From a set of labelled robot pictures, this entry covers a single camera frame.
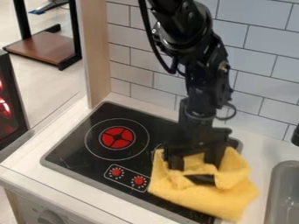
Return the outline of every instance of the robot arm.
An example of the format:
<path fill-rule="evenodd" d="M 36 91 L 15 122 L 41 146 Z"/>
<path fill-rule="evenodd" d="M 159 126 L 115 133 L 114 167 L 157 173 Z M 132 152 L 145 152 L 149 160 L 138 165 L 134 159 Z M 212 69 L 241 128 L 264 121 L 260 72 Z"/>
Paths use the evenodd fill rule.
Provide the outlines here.
<path fill-rule="evenodd" d="M 164 159 L 171 169 L 183 170 L 184 157 L 204 152 L 206 163 L 219 167 L 232 131 L 213 128 L 212 121 L 218 118 L 217 109 L 236 109 L 229 103 L 233 90 L 227 52 L 212 30 L 211 13 L 193 0 L 148 0 L 157 19 L 152 29 L 146 2 L 138 1 L 154 54 L 168 73 L 178 72 L 185 77 L 188 94 L 180 103 L 180 131 L 164 146 Z M 158 47 L 172 58 L 171 66 L 163 61 Z M 185 71 L 180 71 L 178 65 L 183 65 Z"/>

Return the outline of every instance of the induction cooktop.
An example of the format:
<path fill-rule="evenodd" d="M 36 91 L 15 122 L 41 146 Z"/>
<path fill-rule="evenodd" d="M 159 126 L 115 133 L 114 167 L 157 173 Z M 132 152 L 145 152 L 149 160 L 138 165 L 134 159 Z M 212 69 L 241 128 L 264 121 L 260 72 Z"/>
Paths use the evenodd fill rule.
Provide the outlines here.
<path fill-rule="evenodd" d="M 175 122 L 105 102 L 41 164 L 178 223 L 213 224 L 215 217 L 147 192 L 153 151 L 176 131 Z"/>

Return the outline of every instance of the yellow towel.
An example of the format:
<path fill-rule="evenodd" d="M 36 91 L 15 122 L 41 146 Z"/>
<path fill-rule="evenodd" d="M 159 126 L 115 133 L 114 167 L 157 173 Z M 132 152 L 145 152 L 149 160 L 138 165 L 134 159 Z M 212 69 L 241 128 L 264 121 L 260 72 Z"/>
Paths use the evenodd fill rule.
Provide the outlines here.
<path fill-rule="evenodd" d="M 258 190 L 248 179 L 250 168 L 241 155 L 226 148 L 220 168 L 205 164 L 204 154 L 184 159 L 184 171 L 169 170 L 162 159 L 163 150 L 155 153 L 149 192 L 182 207 L 239 221 L 245 207 L 258 196 Z M 210 174 L 216 186 L 195 185 L 184 175 Z"/>

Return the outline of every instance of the sink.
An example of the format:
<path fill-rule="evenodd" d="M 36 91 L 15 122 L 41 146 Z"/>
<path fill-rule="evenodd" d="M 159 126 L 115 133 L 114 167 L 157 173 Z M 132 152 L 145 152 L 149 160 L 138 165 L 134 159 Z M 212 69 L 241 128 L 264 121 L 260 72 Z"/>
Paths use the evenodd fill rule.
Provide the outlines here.
<path fill-rule="evenodd" d="M 273 170 L 264 224 L 299 223 L 299 162 L 285 161 Z"/>

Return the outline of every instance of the white countertop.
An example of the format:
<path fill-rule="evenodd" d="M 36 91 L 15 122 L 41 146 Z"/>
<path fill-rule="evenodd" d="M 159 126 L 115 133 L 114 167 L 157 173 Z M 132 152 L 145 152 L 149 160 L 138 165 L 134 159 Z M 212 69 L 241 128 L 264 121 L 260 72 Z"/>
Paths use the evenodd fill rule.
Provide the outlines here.
<path fill-rule="evenodd" d="M 123 104 L 173 121 L 177 120 L 176 111 L 118 94 L 110 94 L 105 101 Z M 76 102 L 60 118 L 1 163 L 0 179 L 93 223 L 175 224 L 173 220 L 118 199 L 40 164 L 39 160 L 45 153 L 90 112 L 86 98 Z M 233 128 L 232 136 L 244 144 L 242 155 L 253 170 L 250 179 L 260 190 L 259 198 L 250 204 L 239 224 L 262 224 L 272 168 L 282 161 L 299 160 L 299 148 L 291 143 L 231 128 Z"/>

